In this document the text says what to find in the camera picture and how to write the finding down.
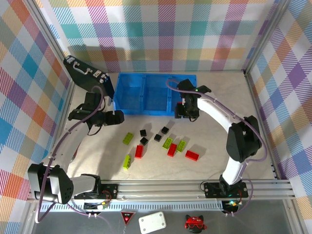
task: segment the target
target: red triangle sticker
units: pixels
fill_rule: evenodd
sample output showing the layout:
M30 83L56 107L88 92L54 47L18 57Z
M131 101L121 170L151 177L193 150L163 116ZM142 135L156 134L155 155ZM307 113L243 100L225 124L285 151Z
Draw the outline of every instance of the red triangle sticker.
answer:
M130 221L130 219L134 214L135 212L121 212L123 221L125 222L126 225L128 224L128 222Z

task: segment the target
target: red lego brick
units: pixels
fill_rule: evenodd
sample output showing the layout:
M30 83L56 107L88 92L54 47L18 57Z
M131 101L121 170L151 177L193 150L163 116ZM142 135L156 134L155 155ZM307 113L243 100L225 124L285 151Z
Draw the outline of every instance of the red lego brick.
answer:
M197 161L198 160L198 157L199 157L199 154L196 154L190 150L188 150L185 154L186 157L188 157L189 159L192 159L194 161Z
M170 148L168 150L167 155L170 156L170 157L173 157L175 155L176 147L177 147L176 144L171 144L171 146L170 146Z
M142 158L142 154L143 154L143 145L138 145L136 147L136 158Z

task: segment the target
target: colorful checkered pattern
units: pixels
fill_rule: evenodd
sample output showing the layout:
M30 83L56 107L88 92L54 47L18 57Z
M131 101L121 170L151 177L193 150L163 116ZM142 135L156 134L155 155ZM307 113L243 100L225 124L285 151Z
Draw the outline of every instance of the colorful checkered pattern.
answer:
M252 71L282 176L312 233L312 0L293 0Z
M145 72L241 70L278 0L37 2L64 51L109 72Z
M27 169L51 147L70 80L22 0L0 6L0 234L15 234Z

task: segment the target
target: black case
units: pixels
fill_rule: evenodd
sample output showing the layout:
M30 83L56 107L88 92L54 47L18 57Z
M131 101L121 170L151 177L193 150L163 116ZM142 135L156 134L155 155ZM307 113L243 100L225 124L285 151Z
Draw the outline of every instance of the black case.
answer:
M71 55L67 56L63 63L76 85L89 92L94 86L99 86L104 96L109 96L113 99L115 93L114 88L111 78L106 72L98 70ZM87 74L83 74L87 69L90 69L90 71Z

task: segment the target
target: table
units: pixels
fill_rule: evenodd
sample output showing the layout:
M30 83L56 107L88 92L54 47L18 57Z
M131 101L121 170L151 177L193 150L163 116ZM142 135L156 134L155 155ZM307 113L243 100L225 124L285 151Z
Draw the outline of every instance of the table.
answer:
M172 74L195 74L197 85L209 87L218 100L240 116L254 115L253 100L242 72L172 72ZM110 74L115 87L117 73ZM76 87L70 111L83 103L85 90ZM160 142L155 134L167 126L170 128ZM139 131L146 129L149 142L144 146L142 159L135 158L136 146L141 140ZM122 143L128 132L134 134L129 145ZM178 144L187 142L182 153L167 156L162 145L167 137ZM226 152L227 134L209 115L200 113L196 122L164 116L125 116L120 125L103 127L95 136L86 136L79 146L75 160L68 169L69 176L83 173L96 174L102 179L219 179L228 162ZM198 161L185 157L187 150L199 154ZM128 170L123 169L125 156L132 157ZM263 148L253 158L262 158ZM243 175L250 179L273 179L271 159L250 163Z

